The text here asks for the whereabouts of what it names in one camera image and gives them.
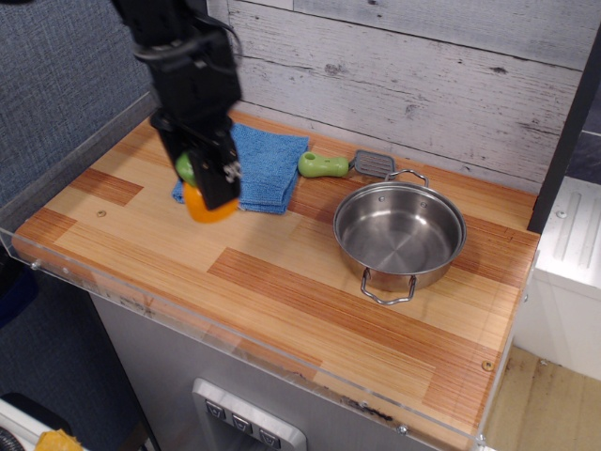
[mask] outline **wooden floor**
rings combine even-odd
[[[599,451],[601,381],[513,347],[485,436],[497,451]]]

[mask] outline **wooden countertop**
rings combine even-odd
[[[322,155],[356,150],[241,113],[232,118],[309,135]],[[300,178],[284,215],[237,211],[198,224],[172,199],[176,175],[147,122],[23,224],[13,244],[83,288],[172,319],[185,333],[218,337],[378,421],[467,449],[539,239],[526,230],[535,197],[421,163],[397,159],[397,167],[425,174],[459,207],[468,239],[442,279],[392,307],[361,294],[332,232],[340,201],[373,179],[354,171]]]

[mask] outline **button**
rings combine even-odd
[[[253,434],[253,425],[250,421],[245,420],[241,416],[237,416],[235,414],[232,415],[232,422],[234,423],[234,427],[240,432],[244,432],[245,434],[252,435]]]
[[[225,410],[222,406],[219,406],[208,399],[205,399],[205,403],[207,404],[207,412],[209,412],[215,418],[219,418],[220,420],[225,419]]]
[[[261,440],[263,441],[264,444],[267,444],[275,449],[281,448],[280,438],[277,435],[272,434],[271,432],[268,432],[268,431],[260,428],[259,436],[261,437]]]

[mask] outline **green object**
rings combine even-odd
[[[343,177],[348,173],[348,160],[344,157],[326,158],[313,152],[304,152],[299,158],[299,172],[307,178]]]
[[[190,163],[188,152],[183,152],[181,155],[179,155],[179,157],[177,157],[176,172],[186,183],[193,187],[196,186],[194,170],[192,169],[192,163]]]

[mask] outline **blue cloth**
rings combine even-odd
[[[283,214],[297,183],[297,164],[309,145],[309,138],[263,132],[234,124],[232,137],[242,166],[241,210]],[[172,192],[183,203],[181,182]]]

